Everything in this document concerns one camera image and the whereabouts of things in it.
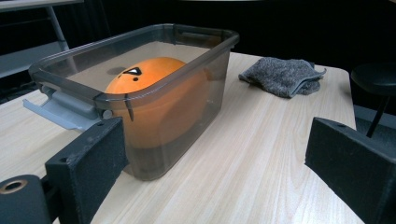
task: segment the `orange ball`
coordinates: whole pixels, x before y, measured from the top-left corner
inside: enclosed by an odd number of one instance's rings
[[[117,75],[106,93],[140,91],[158,82],[183,66],[180,60],[161,57],[137,63]],[[135,148],[153,148],[165,145],[188,131],[204,113],[209,95],[209,74],[201,70],[186,77],[172,90],[156,96],[147,104],[133,106],[134,119],[128,110],[114,110],[124,120],[127,145]]]
[[[145,60],[122,71],[108,85],[107,93],[140,91],[175,72],[183,63],[180,60],[161,57]]]

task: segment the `plastic storage container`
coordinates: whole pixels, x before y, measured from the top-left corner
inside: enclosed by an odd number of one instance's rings
[[[228,30],[178,24],[141,28],[33,64],[29,73],[49,99],[23,104],[66,129],[84,131],[101,119],[122,117],[126,171],[152,180],[164,175],[219,113],[230,49],[238,41]],[[141,90],[106,93],[133,64],[158,57],[185,64]]]

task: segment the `folded cloth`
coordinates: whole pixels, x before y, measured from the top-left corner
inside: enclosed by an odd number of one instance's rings
[[[318,91],[318,80],[325,73],[326,69],[317,72],[305,60],[264,57],[240,74],[239,79],[276,96],[292,98],[296,94],[308,95]]]

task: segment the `black foam block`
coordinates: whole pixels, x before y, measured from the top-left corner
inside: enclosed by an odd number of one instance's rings
[[[90,223],[128,161],[120,118],[93,125],[46,162],[64,205],[61,223]]]
[[[365,223],[396,223],[396,148],[314,118],[305,164]]]

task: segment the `table surface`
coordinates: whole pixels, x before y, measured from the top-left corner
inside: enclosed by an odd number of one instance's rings
[[[319,92],[283,99],[237,78],[258,59],[232,53],[211,125],[162,178],[122,172],[92,223],[362,223],[304,165],[313,117],[356,127],[348,73],[327,67]],[[22,99],[46,97],[34,91],[0,105],[0,181],[44,176],[44,162],[79,135]]]

